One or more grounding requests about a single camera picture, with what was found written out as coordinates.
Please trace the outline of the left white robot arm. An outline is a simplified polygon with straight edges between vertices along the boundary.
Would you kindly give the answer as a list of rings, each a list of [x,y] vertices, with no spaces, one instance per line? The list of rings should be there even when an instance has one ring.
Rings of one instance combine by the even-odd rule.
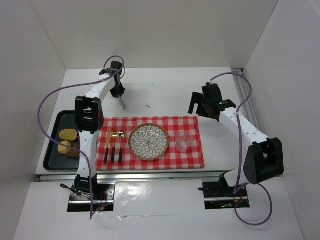
[[[120,87],[122,71],[103,69],[92,89],[75,99],[75,123],[80,137],[79,166],[74,180],[77,192],[95,194],[97,191],[97,147],[98,137],[104,125],[102,102],[113,88]]]

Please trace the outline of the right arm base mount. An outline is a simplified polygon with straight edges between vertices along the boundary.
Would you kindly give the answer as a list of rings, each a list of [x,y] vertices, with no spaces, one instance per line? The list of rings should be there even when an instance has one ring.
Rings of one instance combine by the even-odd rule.
[[[207,181],[198,188],[203,193],[204,206],[206,210],[249,208],[247,188],[243,186],[239,192],[234,194],[234,187],[230,187],[224,175],[219,176],[218,181]]]

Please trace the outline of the sliced herb bread piece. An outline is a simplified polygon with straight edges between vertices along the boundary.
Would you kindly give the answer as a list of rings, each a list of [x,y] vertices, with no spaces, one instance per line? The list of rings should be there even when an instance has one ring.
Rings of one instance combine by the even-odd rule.
[[[70,141],[73,142],[78,138],[78,131],[76,129],[68,128],[68,129],[62,129],[59,133],[58,136],[63,140],[63,141]]]

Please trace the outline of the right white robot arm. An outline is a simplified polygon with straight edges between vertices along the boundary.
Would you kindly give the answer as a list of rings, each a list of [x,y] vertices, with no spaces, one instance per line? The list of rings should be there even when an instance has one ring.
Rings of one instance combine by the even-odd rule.
[[[283,145],[277,138],[270,138],[249,122],[231,100],[222,100],[221,94],[213,97],[193,92],[188,113],[215,119],[239,139],[240,161],[238,168],[221,177],[229,187],[257,185],[284,173]]]

